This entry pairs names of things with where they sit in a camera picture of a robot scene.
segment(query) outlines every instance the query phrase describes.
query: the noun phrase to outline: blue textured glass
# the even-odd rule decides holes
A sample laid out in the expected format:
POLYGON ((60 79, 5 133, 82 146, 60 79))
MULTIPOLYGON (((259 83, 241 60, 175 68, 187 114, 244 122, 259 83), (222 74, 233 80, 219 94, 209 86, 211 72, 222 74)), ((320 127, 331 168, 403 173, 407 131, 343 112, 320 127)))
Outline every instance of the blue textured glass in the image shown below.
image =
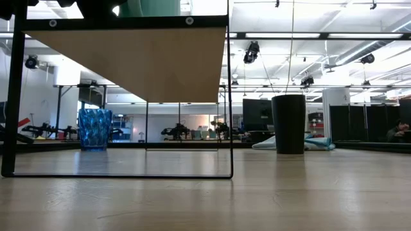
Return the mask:
POLYGON ((109 142, 112 111, 107 109, 80 109, 78 125, 83 151, 105 151, 109 142))

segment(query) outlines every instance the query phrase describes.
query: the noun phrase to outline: black cylindrical container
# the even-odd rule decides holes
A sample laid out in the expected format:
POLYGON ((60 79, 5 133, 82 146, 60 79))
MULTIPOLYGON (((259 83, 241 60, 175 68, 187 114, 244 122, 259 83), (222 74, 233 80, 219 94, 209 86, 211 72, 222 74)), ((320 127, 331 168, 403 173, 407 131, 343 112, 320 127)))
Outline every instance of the black cylindrical container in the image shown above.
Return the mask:
POLYGON ((278 154, 304 154, 306 97, 276 96, 271 99, 278 154))

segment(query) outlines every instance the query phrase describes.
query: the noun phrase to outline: red object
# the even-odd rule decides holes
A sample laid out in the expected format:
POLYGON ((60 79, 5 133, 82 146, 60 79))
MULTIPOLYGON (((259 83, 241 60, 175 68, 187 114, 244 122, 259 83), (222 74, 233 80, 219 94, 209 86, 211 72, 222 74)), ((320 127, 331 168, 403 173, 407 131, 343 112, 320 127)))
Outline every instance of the red object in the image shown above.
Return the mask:
POLYGON ((59 133, 58 133, 58 139, 59 139, 59 140, 65 139, 63 132, 59 132, 59 133))
POLYGON ((323 128, 324 127, 324 123, 315 123, 315 126, 314 126, 314 124, 310 124, 310 128, 323 128))
POLYGON ((22 121, 20 121, 19 124, 18 124, 18 126, 19 126, 19 128, 20 128, 21 126, 24 126, 24 125, 26 125, 26 124, 28 124, 28 123, 30 123, 30 120, 29 120, 28 118, 26 118, 26 119, 23 119, 22 121))

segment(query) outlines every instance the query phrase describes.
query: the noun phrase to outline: person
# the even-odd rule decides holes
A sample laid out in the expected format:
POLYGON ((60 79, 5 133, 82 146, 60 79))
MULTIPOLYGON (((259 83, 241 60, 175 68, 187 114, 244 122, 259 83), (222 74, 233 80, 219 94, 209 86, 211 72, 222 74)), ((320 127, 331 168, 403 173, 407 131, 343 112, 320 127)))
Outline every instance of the person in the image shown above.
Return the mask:
POLYGON ((397 120, 396 126, 387 132, 387 142, 405 142, 405 131, 410 129, 410 125, 397 120))

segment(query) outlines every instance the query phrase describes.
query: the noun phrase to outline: computer monitor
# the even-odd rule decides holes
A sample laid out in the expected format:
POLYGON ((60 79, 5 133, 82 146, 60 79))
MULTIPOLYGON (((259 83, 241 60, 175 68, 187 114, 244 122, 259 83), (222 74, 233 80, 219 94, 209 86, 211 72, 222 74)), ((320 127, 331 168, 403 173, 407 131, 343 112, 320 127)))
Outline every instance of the computer monitor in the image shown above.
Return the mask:
POLYGON ((274 131, 270 100, 243 99, 244 129, 251 131, 274 131))
POLYGON ((0 102, 0 123, 6 123, 6 103, 0 102))

